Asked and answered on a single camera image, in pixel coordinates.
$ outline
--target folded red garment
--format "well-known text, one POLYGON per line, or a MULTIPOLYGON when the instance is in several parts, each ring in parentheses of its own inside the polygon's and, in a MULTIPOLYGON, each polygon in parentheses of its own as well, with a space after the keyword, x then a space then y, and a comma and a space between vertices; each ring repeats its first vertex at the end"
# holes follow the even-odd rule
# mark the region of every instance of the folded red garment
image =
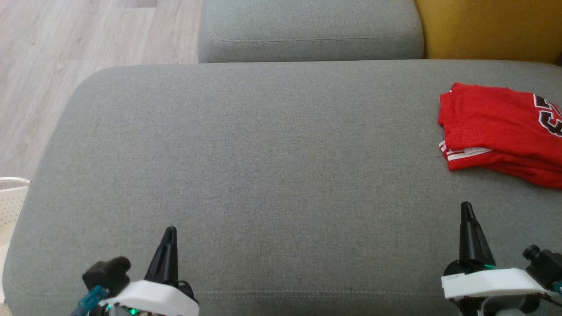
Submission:
POLYGON ((455 83, 441 95, 450 170, 482 166, 562 188, 562 110, 532 93, 455 83))

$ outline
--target gray ottoman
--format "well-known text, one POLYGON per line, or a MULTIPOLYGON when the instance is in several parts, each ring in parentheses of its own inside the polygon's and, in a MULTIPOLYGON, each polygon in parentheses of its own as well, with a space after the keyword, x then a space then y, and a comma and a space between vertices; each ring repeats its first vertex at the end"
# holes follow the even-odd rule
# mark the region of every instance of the gray ottoman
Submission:
POLYGON ((423 58, 413 0, 205 0, 199 62, 423 58))
POLYGON ((4 272, 14 316, 68 315, 81 274, 143 277, 168 225, 201 315, 454 315, 440 276, 471 201, 500 267, 560 250, 562 192, 450 173, 439 94, 510 86, 562 103, 562 69, 508 61, 131 66, 66 107, 4 272))

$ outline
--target yellow cushion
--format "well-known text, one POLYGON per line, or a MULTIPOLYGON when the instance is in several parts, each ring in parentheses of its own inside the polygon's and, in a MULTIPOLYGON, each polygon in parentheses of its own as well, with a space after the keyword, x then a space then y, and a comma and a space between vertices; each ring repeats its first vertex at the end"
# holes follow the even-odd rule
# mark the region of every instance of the yellow cushion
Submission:
POLYGON ((561 0, 416 0, 431 59, 553 63, 562 52, 561 0))

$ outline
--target perforated plastic basket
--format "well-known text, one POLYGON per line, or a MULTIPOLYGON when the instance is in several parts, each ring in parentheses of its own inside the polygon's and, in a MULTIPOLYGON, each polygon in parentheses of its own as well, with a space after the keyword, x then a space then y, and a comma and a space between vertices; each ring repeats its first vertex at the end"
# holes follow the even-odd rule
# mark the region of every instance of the perforated plastic basket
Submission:
MULTIPOLYGON (((16 177, 0 178, 0 184, 5 189, 0 189, 0 276, 4 271, 4 262, 12 238, 13 229, 16 227, 17 218, 20 216, 21 207, 24 205, 25 196, 28 194, 29 180, 16 177)), ((11 316, 10 310, 4 304, 4 290, 0 284, 0 316, 11 316)))

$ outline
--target wooden floor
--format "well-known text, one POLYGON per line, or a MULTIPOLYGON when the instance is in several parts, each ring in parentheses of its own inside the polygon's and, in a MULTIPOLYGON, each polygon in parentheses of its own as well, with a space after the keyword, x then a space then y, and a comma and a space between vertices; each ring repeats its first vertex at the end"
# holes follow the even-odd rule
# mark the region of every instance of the wooden floor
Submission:
POLYGON ((0 0, 0 177, 32 179, 76 86, 97 70, 197 63, 202 0, 0 0))

